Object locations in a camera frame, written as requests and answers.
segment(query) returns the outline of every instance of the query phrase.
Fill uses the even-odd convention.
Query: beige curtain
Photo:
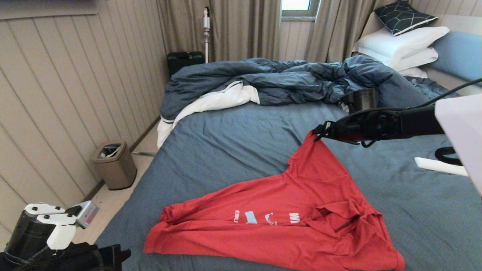
[[[167,52],[204,52],[205,6],[211,9],[210,61],[279,58],[281,0],[158,0]]]
[[[395,0],[321,0],[305,59],[338,62],[351,56],[373,10]]]

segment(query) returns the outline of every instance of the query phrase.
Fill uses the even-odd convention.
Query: beige trash can
[[[124,141],[106,141],[95,150],[95,164],[109,190],[121,190],[132,186],[137,168]]]

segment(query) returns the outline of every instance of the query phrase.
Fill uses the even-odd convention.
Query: red shirt
[[[404,269],[381,213],[311,132],[275,176],[165,207],[144,252],[236,257],[296,270]]]

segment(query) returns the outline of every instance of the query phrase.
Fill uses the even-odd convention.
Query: white pillow
[[[420,78],[428,78],[428,75],[426,72],[422,71],[419,68],[409,68],[409,69],[404,69],[399,71],[403,76],[411,76],[411,77],[420,77]]]
[[[367,54],[392,67],[402,58],[427,48],[448,32],[447,27],[422,27],[394,37],[384,27],[359,39],[353,51]]]
[[[401,71],[434,62],[437,58],[439,58],[437,51],[432,47],[428,47],[418,53],[402,58],[399,63],[391,67],[396,71]]]

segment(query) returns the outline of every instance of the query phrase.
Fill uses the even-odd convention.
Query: suitcase
[[[167,54],[167,67],[169,76],[172,76],[183,67],[203,64],[204,54],[202,52],[173,52]]]

